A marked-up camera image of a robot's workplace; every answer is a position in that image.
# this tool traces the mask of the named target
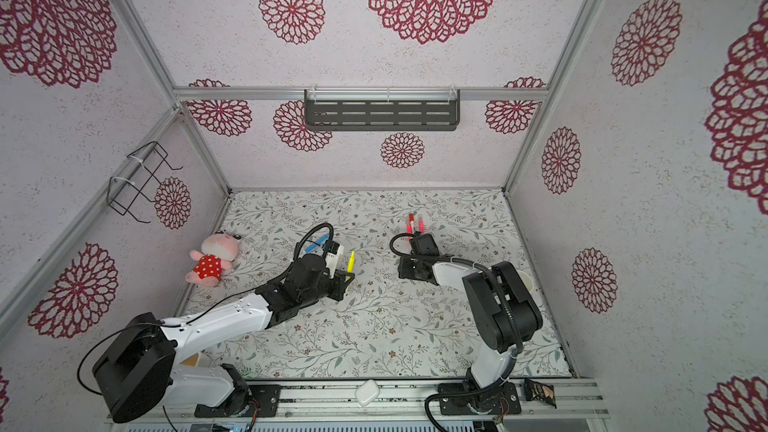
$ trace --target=plush toy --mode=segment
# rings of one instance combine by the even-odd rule
[[[197,261],[197,265],[187,274],[187,282],[203,287],[216,287],[224,271],[232,269],[232,261],[235,260],[239,247],[238,238],[239,235],[232,236],[223,232],[206,238],[200,246],[202,252],[190,252],[190,257]]]

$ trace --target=black wire rack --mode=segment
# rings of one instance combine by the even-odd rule
[[[146,151],[146,155],[144,158],[140,158],[138,155],[142,152]],[[147,160],[152,155],[152,152],[155,152],[160,157],[159,163],[155,166],[155,168],[152,168],[151,170],[147,167]],[[171,170],[180,170],[184,168],[182,167],[172,167],[168,163],[168,152],[160,145],[160,143],[156,140],[153,140],[152,142],[148,142],[138,149],[132,151],[130,154],[126,156],[127,158],[133,158],[137,160],[141,167],[137,167],[132,171],[132,173],[128,177],[110,177],[109,178],[109,184],[107,185],[107,205],[120,214],[121,216],[125,216],[126,214],[129,214],[131,217],[133,217],[137,222],[141,222],[142,224],[149,224],[151,221],[145,221],[141,220],[139,217],[135,216],[131,211],[130,207],[136,202],[136,199],[139,198],[139,196],[146,198],[149,202],[154,203],[155,200],[152,200],[151,198],[147,197],[146,194],[144,194],[144,188],[147,186],[147,184],[154,179],[158,185],[162,182],[158,179],[158,177],[155,175],[155,173],[158,171],[158,169],[165,164],[170,168]],[[147,177],[147,180],[144,181],[143,184],[141,184],[141,187],[136,187],[136,182],[132,180],[136,172],[138,172],[141,169],[146,170],[149,173],[149,177]],[[120,195],[120,192],[122,191],[123,187],[117,187],[117,191],[114,194],[114,197],[112,196],[112,187],[113,185],[117,184],[117,182],[122,182],[123,185],[128,185],[131,188],[133,188],[136,191],[136,194],[133,196],[133,198],[130,200],[127,206],[123,205],[123,203],[118,201],[118,196]]]

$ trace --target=floral tablecloth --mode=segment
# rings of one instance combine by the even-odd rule
[[[281,273],[296,242],[320,222],[334,225],[347,256],[355,249],[356,278],[342,302],[325,298],[293,320],[204,352],[214,364],[235,364],[246,378],[463,376],[478,343],[466,299],[454,289],[398,279],[388,249],[411,212],[423,216],[442,253],[489,265],[506,260],[531,273],[498,190],[241,192],[223,225],[243,236],[234,270],[214,289],[197,288],[188,312]],[[405,239],[398,245],[408,250]],[[570,376],[538,284],[532,295],[544,326],[514,375]]]

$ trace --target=black mounting plate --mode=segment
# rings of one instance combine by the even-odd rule
[[[456,382],[450,383],[450,384],[440,384],[437,386],[437,392],[438,394],[451,394],[454,392],[465,392],[464,387],[462,384],[457,384]],[[518,389],[514,386],[514,384],[511,384],[507,382],[504,384],[504,386],[501,388],[501,393],[495,395],[495,399],[489,401],[489,406],[487,410],[488,412],[485,412],[485,410],[480,410],[480,412],[484,412],[488,415],[501,415],[502,413],[502,401],[501,397],[504,397],[504,399],[507,401],[507,404],[509,404],[509,411],[506,410],[506,404],[504,404],[504,414],[506,415],[520,415],[522,412],[522,408],[520,408],[520,398],[518,397]],[[443,415],[475,415],[475,411],[469,408],[468,405],[466,405],[466,399],[462,400],[461,404],[457,404],[456,399],[448,399],[447,402],[444,402],[442,399],[440,399],[440,414]]]
[[[277,405],[280,403],[279,385],[249,385],[250,395],[259,402],[259,412],[256,417],[275,417]],[[213,408],[205,405],[198,405],[194,411],[196,418],[220,418],[227,417],[221,412],[214,411]],[[254,405],[248,404],[243,412],[237,417],[252,418],[254,416]]]

